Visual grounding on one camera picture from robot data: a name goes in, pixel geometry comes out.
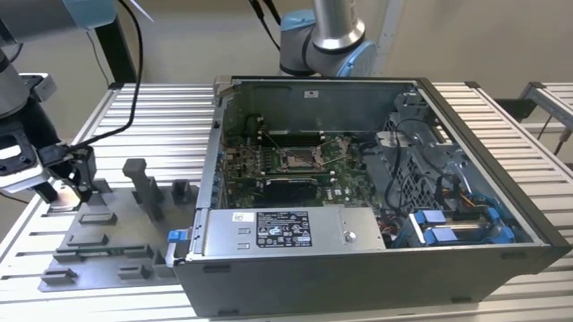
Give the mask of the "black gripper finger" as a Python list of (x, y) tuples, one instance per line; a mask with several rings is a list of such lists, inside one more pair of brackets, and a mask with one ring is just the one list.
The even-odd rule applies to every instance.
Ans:
[(94, 192), (94, 177), (96, 174), (95, 152), (86, 146), (72, 152), (70, 159), (72, 171), (68, 175), (68, 185), (82, 202), (87, 202)]
[(33, 191), (47, 204), (59, 200), (59, 193), (48, 182), (35, 185)]

